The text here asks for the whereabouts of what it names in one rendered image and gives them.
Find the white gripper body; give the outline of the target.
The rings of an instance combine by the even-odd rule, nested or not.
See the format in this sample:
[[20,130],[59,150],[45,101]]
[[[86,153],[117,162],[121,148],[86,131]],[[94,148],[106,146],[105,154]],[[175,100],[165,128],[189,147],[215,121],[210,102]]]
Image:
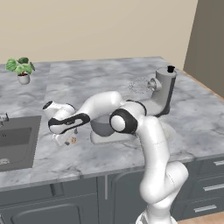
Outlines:
[[61,135],[53,134],[52,139],[58,146],[62,146],[71,135],[72,135],[72,131],[67,131],[66,133]]

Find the grey mixer bowl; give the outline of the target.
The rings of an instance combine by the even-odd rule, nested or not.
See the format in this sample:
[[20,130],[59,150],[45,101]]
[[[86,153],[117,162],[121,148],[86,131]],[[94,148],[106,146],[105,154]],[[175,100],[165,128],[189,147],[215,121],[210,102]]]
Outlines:
[[115,132],[110,126],[109,115],[103,115],[95,118],[90,122],[90,125],[93,132],[101,137],[109,137]]

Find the grey sink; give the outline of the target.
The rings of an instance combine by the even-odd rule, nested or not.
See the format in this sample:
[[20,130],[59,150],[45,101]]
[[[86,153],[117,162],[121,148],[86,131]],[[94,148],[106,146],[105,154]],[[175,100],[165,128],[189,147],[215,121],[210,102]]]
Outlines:
[[32,168],[41,116],[0,122],[0,172]]

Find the metal tap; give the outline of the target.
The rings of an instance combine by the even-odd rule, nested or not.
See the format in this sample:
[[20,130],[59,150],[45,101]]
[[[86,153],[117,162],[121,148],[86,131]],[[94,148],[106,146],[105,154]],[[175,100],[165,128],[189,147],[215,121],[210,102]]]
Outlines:
[[2,127],[4,123],[8,121],[9,121],[9,117],[7,113],[0,115],[0,127]]

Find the grey panel under sink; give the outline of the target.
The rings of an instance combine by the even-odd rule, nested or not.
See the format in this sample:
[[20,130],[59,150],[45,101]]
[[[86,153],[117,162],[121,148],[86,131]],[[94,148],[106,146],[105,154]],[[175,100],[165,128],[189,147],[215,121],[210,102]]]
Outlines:
[[83,178],[0,192],[0,206],[59,196],[82,196],[90,193],[96,193],[96,178]]

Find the grey narrow cupboard panel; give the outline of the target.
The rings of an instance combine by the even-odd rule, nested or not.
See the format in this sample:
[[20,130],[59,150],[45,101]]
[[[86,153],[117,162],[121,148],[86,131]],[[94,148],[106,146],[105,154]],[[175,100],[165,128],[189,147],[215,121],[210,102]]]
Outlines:
[[98,204],[100,224],[110,224],[110,194],[111,179],[108,175],[108,200],[104,199],[104,176],[97,178],[98,183]]

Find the grey arched cupboard door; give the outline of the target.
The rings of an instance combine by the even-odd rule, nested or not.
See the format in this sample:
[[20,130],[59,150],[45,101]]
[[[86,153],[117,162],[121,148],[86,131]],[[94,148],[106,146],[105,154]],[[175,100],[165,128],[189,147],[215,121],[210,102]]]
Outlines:
[[0,209],[0,224],[98,224],[95,193]]

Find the green plant in white pot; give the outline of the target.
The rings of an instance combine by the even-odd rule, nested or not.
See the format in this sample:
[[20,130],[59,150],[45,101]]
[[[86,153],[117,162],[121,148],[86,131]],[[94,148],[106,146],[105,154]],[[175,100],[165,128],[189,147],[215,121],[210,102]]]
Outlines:
[[21,85],[27,85],[31,81],[30,75],[36,70],[32,62],[28,58],[22,57],[19,59],[10,58],[6,62],[5,69],[17,74],[18,82]]

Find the grey drawer front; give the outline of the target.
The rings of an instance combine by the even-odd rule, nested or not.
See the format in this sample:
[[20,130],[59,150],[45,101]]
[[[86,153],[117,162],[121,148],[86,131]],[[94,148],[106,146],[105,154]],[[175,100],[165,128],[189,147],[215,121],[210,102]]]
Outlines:
[[192,202],[176,202],[171,216],[176,221],[182,221],[219,212],[224,212],[224,197],[201,199]]
[[203,186],[215,186],[224,184],[224,176],[206,177],[206,178],[189,178],[182,186],[178,201],[208,199],[213,196],[224,196],[224,189],[205,192]]
[[224,160],[224,157],[210,158],[203,160],[199,166],[199,175],[216,175],[224,173],[224,165],[216,166],[214,161]]

